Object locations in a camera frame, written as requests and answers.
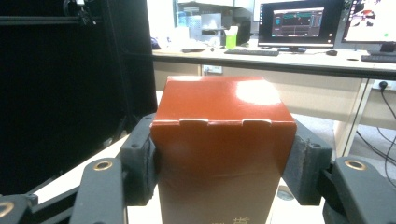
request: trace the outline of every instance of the monitor stand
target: monitor stand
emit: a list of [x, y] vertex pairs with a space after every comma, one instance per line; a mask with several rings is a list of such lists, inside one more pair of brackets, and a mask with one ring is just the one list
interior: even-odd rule
[[396, 57], [396, 43], [385, 43], [382, 44], [381, 49], [378, 50], [367, 50], [370, 55], [385, 55]]
[[305, 48], [298, 48], [298, 47], [288, 47], [288, 48], [279, 48], [277, 51], [286, 51], [292, 53], [305, 53]]

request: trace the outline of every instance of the box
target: box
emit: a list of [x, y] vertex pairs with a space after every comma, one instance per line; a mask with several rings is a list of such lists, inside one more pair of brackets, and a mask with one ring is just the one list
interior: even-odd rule
[[150, 127], [163, 224], [265, 223], [296, 124], [262, 77], [169, 77]]

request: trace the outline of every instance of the box front face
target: box front face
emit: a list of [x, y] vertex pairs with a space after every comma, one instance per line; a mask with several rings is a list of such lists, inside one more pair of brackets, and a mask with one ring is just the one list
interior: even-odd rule
[[[188, 98], [197, 103], [194, 109], [200, 110], [201, 114], [190, 108], [179, 108], [183, 104], [173, 105], [172, 109], [160, 105], [152, 124], [151, 135], [160, 158], [163, 223], [227, 224], [238, 220], [264, 223], [295, 134], [291, 117], [286, 116], [283, 121], [279, 119], [279, 114], [290, 115], [287, 109], [283, 108], [286, 112], [280, 110], [279, 103], [273, 108], [254, 105], [261, 111], [245, 113], [247, 110], [241, 109], [239, 104], [226, 105], [225, 102], [203, 108], [202, 102], [208, 100], [202, 99], [205, 93], [214, 96], [211, 88], [227, 91], [219, 85], [207, 85], [210, 88], [199, 85], [199, 92], [191, 96], [186, 92], [173, 92], [182, 90], [180, 85], [183, 83], [173, 84], [176, 86], [165, 88], [163, 100], [179, 100], [169, 104], [173, 105], [183, 102], [181, 98]], [[230, 87], [233, 84], [223, 83]], [[177, 95], [177, 98], [166, 99], [168, 92], [168, 96]], [[227, 99], [230, 94], [224, 96], [215, 96], [215, 99], [235, 102]], [[237, 111], [219, 112], [224, 106]], [[184, 111], [185, 119], [178, 114], [180, 111]], [[196, 113], [194, 116], [197, 117], [192, 118], [191, 113]]]

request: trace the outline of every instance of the desk leg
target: desk leg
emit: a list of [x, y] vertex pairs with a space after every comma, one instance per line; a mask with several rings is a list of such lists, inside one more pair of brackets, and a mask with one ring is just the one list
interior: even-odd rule
[[373, 79], [362, 79], [361, 87], [348, 119], [346, 121], [336, 121], [334, 123], [334, 139], [337, 157], [343, 157], [349, 154], [373, 84]]

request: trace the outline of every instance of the black partition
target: black partition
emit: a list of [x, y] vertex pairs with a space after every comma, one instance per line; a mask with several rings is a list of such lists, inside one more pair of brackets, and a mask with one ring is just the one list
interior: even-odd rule
[[68, 16], [63, 0], [0, 5], [0, 194], [15, 194], [131, 131], [155, 86], [145, 0], [89, 1], [95, 25], [73, 2]]

